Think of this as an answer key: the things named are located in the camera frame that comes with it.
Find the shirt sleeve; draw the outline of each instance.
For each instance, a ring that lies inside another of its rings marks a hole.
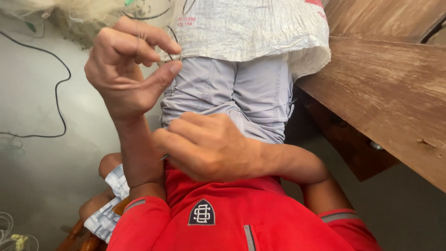
[[[170,208],[165,201],[156,197],[136,199],[124,210],[107,250],[152,250],[169,222]]]
[[[357,251],[381,251],[375,237],[354,210],[337,209],[318,216]]]

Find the wooden plank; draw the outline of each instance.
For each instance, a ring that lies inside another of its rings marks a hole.
[[[370,146],[369,138],[304,91],[297,94],[297,101],[303,103],[327,141],[359,181],[372,178],[400,162],[387,151]]]
[[[446,47],[330,38],[299,87],[446,192]]]
[[[420,43],[446,14],[445,0],[331,0],[330,35]]]

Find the checkered shorts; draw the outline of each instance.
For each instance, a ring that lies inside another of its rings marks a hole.
[[[84,226],[108,243],[118,220],[121,218],[121,216],[112,211],[112,208],[128,197],[130,190],[124,176],[122,164],[115,167],[115,169],[107,175],[105,182],[110,185],[116,198],[91,215],[84,222]]]

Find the red shirt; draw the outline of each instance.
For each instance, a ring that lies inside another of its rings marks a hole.
[[[196,183],[166,167],[167,202],[127,206],[109,251],[381,250],[353,210],[316,215],[272,177]]]

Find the gray pants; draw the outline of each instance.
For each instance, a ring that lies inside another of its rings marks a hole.
[[[161,101],[162,126],[183,112],[226,113],[246,137],[283,143],[285,124],[294,108],[287,59],[287,54],[248,62],[183,59],[183,69]]]

